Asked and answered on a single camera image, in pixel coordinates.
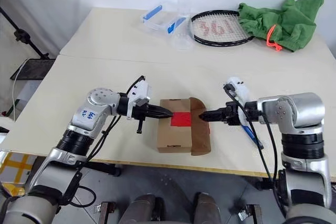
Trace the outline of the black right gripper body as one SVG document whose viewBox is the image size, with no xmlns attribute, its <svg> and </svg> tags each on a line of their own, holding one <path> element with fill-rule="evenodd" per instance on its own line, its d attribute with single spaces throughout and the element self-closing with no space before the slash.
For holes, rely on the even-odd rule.
<svg viewBox="0 0 336 224">
<path fill-rule="evenodd" d="M 239 109 L 240 107 L 234 101 L 226 102 L 222 113 L 223 122 L 230 126 L 242 125 L 238 115 Z"/>
</svg>

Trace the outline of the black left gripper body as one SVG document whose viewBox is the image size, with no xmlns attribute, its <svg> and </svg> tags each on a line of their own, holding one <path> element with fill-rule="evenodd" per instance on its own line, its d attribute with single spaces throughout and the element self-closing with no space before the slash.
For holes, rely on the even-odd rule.
<svg viewBox="0 0 336 224">
<path fill-rule="evenodd" d="M 143 122 L 146 117 L 154 114 L 154 106 L 150 104 L 144 104 L 142 106 L 134 106 L 132 110 L 132 118 L 139 121 L 137 134 L 142 133 Z"/>
</svg>

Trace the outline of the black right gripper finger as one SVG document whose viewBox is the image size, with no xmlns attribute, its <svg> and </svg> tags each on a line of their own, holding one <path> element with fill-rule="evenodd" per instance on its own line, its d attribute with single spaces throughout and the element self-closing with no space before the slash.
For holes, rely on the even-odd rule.
<svg viewBox="0 0 336 224">
<path fill-rule="evenodd" d="M 201 114 L 200 119 L 205 122 L 224 122 L 225 116 L 221 114 Z"/>
<path fill-rule="evenodd" d="M 223 117 L 225 112 L 224 108 L 219 108 L 217 110 L 204 111 L 200 114 L 200 117 Z"/>
</svg>

